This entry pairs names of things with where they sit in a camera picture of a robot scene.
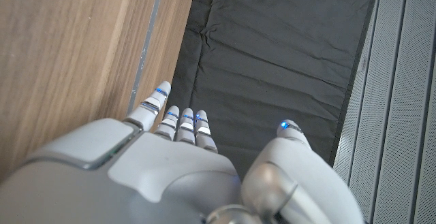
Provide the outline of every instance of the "floor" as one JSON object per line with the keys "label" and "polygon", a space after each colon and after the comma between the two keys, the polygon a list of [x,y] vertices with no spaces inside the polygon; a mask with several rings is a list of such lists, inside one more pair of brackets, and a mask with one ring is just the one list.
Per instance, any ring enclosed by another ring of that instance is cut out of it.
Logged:
{"label": "floor", "polygon": [[191,0],[0,0],[0,179],[171,82]]}

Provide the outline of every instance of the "black fabric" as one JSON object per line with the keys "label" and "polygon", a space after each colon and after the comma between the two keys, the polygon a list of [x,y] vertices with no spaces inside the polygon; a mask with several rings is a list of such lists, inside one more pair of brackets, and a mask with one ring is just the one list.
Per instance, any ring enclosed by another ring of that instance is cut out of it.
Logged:
{"label": "black fabric", "polygon": [[193,0],[167,107],[205,110],[241,176],[286,118],[329,162],[370,5]]}

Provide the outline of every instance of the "wooden panel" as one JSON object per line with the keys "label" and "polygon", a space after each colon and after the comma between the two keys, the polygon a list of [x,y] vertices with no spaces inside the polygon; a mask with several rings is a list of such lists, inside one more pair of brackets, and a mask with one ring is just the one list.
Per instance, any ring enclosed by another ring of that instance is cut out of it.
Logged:
{"label": "wooden panel", "polygon": [[[147,98],[153,87],[164,80],[172,81],[191,2],[192,0],[161,0],[135,107]],[[156,128],[162,116],[163,112],[159,114],[152,129]]]}
{"label": "wooden panel", "polygon": [[[167,14],[187,15],[186,1],[173,1],[167,10],[177,13]],[[124,117],[155,0],[0,2],[2,178],[51,139],[96,118]],[[161,38],[178,52],[180,42]],[[176,56],[168,61],[174,66]],[[174,67],[160,70],[171,80]]]}

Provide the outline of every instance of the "gray metal panel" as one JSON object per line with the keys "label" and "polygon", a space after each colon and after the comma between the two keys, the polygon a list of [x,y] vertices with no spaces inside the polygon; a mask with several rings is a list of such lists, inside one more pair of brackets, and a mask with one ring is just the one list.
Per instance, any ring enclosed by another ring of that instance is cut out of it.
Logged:
{"label": "gray metal panel", "polygon": [[433,68],[433,83],[427,118],[418,195],[414,223],[432,223],[436,220],[436,67]]}
{"label": "gray metal panel", "polygon": [[372,221],[402,16],[403,0],[380,0],[349,182],[368,222]]}
{"label": "gray metal panel", "polygon": [[354,146],[356,145],[356,135],[358,121],[360,118],[360,109],[362,105],[362,95],[365,80],[367,78],[369,55],[371,53],[371,44],[373,41],[373,32],[375,26],[375,15],[377,13],[378,0],[375,0],[373,13],[369,21],[367,36],[360,55],[359,67],[354,79],[353,91],[348,103],[347,115],[345,116],[342,128],[341,138],[339,140],[338,150],[334,159],[333,169],[348,185],[349,176],[352,170],[352,161],[354,156]]}
{"label": "gray metal panel", "polygon": [[409,223],[433,69],[436,0],[407,0],[388,126],[381,162],[374,223]]}

